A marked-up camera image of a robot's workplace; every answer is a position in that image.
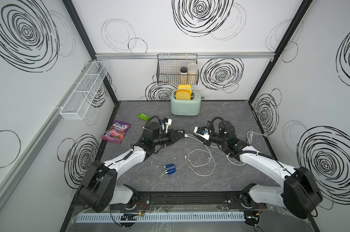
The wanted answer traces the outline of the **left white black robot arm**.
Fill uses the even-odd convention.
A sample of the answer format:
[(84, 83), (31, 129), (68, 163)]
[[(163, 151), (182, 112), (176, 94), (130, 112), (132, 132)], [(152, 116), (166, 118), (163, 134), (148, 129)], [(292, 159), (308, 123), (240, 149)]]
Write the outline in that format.
[(128, 151), (111, 160), (94, 161), (78, 186), (76, 197), (97, 213), (117, 204), (135, 208), (137, 191), (128, 185), (118, 186), (116, 181), (136, 164), (157, 154), (156, 146), (169, 147), (185, 137), (184, 130), (170, 128), (171, 122), (168, 118), (152, 116), (144, 125), (139, 140)]

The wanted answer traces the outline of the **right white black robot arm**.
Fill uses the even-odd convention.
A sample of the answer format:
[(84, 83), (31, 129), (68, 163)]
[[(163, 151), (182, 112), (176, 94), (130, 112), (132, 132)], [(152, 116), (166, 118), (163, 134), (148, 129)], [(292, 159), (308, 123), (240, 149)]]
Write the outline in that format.
[(239, 196), (243, 207), (275, 205), (306, 219), (323, 201), (323, 195), (307, 168), (295, 168), (261, 153), (248, 142), (237, 138), (235, 127), (229, 121), (215, 117), (206, 126), (195, 127), (193, 132), (204, 145), (218, 145), (227, 157), (253, 166), (278, 184), (277, 187), (249, 184)]

